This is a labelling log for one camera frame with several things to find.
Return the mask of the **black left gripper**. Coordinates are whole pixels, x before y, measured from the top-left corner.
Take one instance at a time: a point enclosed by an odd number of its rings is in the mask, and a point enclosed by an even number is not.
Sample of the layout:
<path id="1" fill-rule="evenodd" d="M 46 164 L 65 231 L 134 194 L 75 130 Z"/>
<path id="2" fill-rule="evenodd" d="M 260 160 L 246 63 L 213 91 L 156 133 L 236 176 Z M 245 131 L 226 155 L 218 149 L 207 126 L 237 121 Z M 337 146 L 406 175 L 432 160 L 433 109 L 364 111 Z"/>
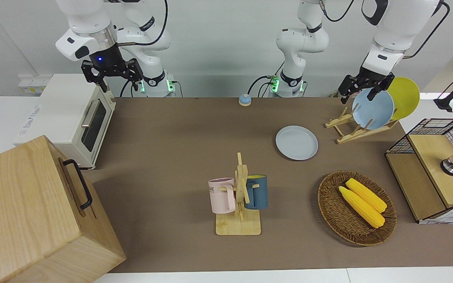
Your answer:
<path id="1" fill-rule="evenodd" d="M 346 75 L 338 87 L 341 103 L 346 104 L 350 95 L 365 88 L 371 88 L 367 94 L 367 100 L 373 101 L 379 92 L 386 91 L 389 88 L 394 78 L 395 75 L 392 72 L 389 72 L 388 75 L 382 75 L 360 67 L 357 75 Z"/>

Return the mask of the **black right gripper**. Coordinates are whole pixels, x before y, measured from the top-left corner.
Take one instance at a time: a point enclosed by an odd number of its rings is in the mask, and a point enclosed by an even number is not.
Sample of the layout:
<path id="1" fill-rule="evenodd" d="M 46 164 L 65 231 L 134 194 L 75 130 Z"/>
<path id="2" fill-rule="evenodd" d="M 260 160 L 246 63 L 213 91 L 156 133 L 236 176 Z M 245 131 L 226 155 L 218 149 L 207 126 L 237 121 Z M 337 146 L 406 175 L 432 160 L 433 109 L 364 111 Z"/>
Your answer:
<path id="1" fill-rule="evenodd" d="M 137 59 L 125 60 L 117 45 L 90 54 L 81 64 L 81 70 L 89 83 L 99 84 L 106 93 L 108 84 L 104 77 L 122 77 L 132 82 L 134 92 L 143 91 L 143 72 Z"/>

